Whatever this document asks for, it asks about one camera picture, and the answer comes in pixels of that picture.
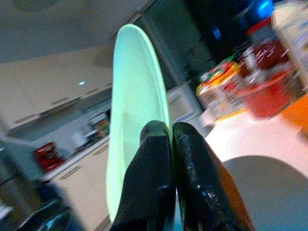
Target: drawer handle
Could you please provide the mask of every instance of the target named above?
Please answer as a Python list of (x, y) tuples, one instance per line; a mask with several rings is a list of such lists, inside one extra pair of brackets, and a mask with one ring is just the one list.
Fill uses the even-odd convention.
[(101, 154), (103, 151), (105, 151), (106, 149), (108, 149), (109, 145), (104, 146), (102, 149), (98, 150), (97, 152), (95, 152), (93, 155), (99, 155)]
[(88, 92), (86, 93), (86, 95), (92, 94), (92, 93), (97, 92), (97, 91), (98, 91), (98, 88), (93, 89), (93, 90), (90, 90), (90, 91), (88, 91)]
[(169, 103), (173, 103), (175, 100), (177, 100), (179, 97), (181, 97), (180, 95), (178, 95), (177, 97), (175, 97), (174, 99), (172, 99)]
[(34, 118), (34, 117), (36, 117), (37, 115), (36, 114), (32, 114), (32, 115), (28, 115), (28, 116), (26, 116), (26, 117), (24, 117), (24, 118), (22, 118), (22, 119), (19, 119), (19, 120), (16, 120), (16, 124), (19, 124), (19, 123), (22, 123), (22, 122), (24, 122), (24, 121), (27, 121), (27, 120), (29, 120), (29, 119), (32, 119), (32, 118)]
[(65, 180), (65, 179), (69, 178), (69, 177), (72, 176), (75, 172), (77, 172), (79, 169), (81, 169), (80, 166), (77, 166), (77, 167), (73, 168), (73, 169), (70, 170), (68, 173), (66, 173), (64, 176), (62, 176), (60, 179), (61, 179), (61, 180)]
[(55, 101), (55, 102), (52, 102), (51, 104), (52, 104), (52, 105), (56, 105), (56, 104), (62, 103), (62, 102), (67, 101), (67, 100), (68, 100), (68, 98), (65, 97), (65, 98), (63, 98), (63, 99), (57, 100), (57, 101)]

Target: white countertop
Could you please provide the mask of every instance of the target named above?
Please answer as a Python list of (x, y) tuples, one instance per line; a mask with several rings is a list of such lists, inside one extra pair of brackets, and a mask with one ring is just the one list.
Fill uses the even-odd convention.
[(41, 180), (42, 181), (49, 181), (49, 180), (51, 180), (52, 178), (57, 176), (59, 173), (61, 173), (64, 170), (66, 170), (68, 167), (72, 166), (74, 163), (76, 163), (77, 161), (81, 160), (83, 157), (87, 156), (88, 154), (93, 152), (95, 149), (97, 149), (98, 147), (100, 147), (101, 145), (106, 143), (107, 141), (109, 141), (109, 136), (107, 136), (107, 137), (103, 138), (102, 140), (98, 141), (97, 143), (95, 143), (91, 147), (87, 148), (83, 152), (80, 152), (79, 154), (70, 157), (64, 164), (60, 165), (55, 170), (46, 173), (41, 178)]
[(222, 162), (242, 156), (267, 156), (287, 163), (308, 178), (308, 141), (299, 135), (300, 130), (282, 115), (254, 120), (245, 112), (217, 122), (205, 140)]

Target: cabinet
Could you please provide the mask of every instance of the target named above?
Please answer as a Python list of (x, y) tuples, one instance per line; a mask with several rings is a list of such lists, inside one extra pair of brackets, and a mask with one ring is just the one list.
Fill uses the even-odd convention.
[(112, 54), (104, 46), (59, 54), (65, 76), (86, 98), (112, 86)]
[(108, 143), (105, 143), (53, 179), (64, 190), (87, 231), (94, 231), (108, 216), (105, 195), (107, 149)]
[(7, 129), (37, 119), (37, 109), (8, 64), (0, 65), (0, 115)]
[(23, 60), (9, 64), (39, 113), (78, 98), (64, 76), (58, 55)]
[(82, 160), (87, 174), (91, 177), (98, 194), (104, 199), (104, 207), (107, 208), (106, 201), (106, 172), (108, 164), (108, 143), (94, 150)]

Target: bottle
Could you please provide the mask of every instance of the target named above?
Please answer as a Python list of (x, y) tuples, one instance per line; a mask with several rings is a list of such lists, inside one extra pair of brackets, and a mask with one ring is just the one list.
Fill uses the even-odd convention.
[(303, 90), (308, 90), (308, 7), (307, 1), (282, 1), (275, 4), (272, 26), (289, 57), (300, 72)]
[(244, 79), (245, 85), (261, 85), (262, 83), (264, 83), (267, 79), (267, 73), (266, 71), (263, 71), (259, 68), (253, 47), (247, 48), (247, 50), (245, 50), (245, 52), (243, 53), (243, 56), (246, 65), (251, 73)]

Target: green plate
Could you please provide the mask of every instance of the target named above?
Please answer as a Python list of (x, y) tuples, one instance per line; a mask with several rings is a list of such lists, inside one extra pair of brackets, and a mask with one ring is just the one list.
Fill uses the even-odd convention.
[(119, 31), (114, 52), (106, 189), (112, 222), (124, 174), (139, 148), (140, 132), (152, 120), (165, 122), (172, 138), (167, 93), (154, 48), (143, 30), (128, 24)]

